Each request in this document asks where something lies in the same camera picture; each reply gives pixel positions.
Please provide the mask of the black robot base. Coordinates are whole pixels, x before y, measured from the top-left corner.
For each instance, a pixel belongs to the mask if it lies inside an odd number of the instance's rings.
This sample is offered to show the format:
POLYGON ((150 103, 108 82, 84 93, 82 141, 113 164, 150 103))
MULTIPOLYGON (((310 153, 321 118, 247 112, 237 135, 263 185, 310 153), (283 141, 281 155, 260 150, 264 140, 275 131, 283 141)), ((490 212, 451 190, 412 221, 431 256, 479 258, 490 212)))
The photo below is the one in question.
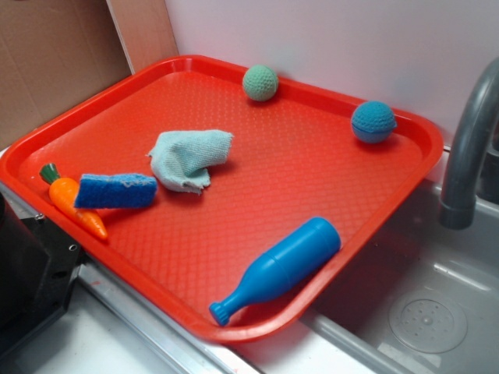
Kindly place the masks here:
POLYGON ((81 245, 49 218, 20 218, 1 198, 1 357, 68 307, 81 245))

